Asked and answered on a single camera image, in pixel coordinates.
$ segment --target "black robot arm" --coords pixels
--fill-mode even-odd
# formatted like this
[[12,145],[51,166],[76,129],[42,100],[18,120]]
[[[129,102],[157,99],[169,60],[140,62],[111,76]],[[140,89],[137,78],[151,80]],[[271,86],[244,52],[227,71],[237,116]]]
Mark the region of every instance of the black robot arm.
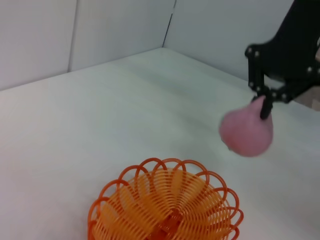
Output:
[[[265,96],[260,113],[266,119],[274,102],[289,103],[313,86],[320,86],[320,63],[316,60],[320,39],[320,0],[294,0],[274,38],[251,44],[248,85]],[[265,85],[264,76],[283,81],[279,89]]]

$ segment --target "orange wire basket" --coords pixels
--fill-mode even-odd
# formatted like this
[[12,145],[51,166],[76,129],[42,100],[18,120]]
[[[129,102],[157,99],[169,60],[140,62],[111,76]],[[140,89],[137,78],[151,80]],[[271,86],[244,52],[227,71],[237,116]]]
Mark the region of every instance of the orange wire basket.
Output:
[[[144,166],[150,162],[156,165],[148,171]],[[168,163],[176,166],[169,168]],[[201,172],[187,172],[187,164],[199,167]],[[123,180],[130,170],[136,170],[134,177]],[[221,186],[213,187],[212,177]],[[105,196],[114,185],[115,192]],[[243,219],[237,194],[215,172],[194,160],[149,158],[140,165],[127,167],[118,179],[102,189],[88,213],[87,237],[88,240],[235,240]]]

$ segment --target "pink object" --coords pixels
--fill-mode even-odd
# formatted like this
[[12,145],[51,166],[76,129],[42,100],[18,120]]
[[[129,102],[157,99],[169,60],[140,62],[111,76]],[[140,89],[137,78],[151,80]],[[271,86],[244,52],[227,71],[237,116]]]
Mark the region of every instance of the pink object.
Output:
[[244,157],[255,157],[264,153],[273,140],[271,114],[260,119],[265,97],[259,97],[248,106],[227,113],[220,125],[219,133],[227,147]]

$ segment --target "white table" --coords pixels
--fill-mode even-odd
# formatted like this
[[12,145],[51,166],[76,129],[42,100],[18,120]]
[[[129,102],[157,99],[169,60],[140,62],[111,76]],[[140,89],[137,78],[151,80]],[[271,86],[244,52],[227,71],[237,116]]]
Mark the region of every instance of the white table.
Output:
[[272,147],[243,158],[218,125],[252,97],[245,81],[165,48],[1,92],[1,239],[85,240],[102,187],[150,157],[220,174],[240,198],[240,240],[319,239],[320,114],[275,105]]

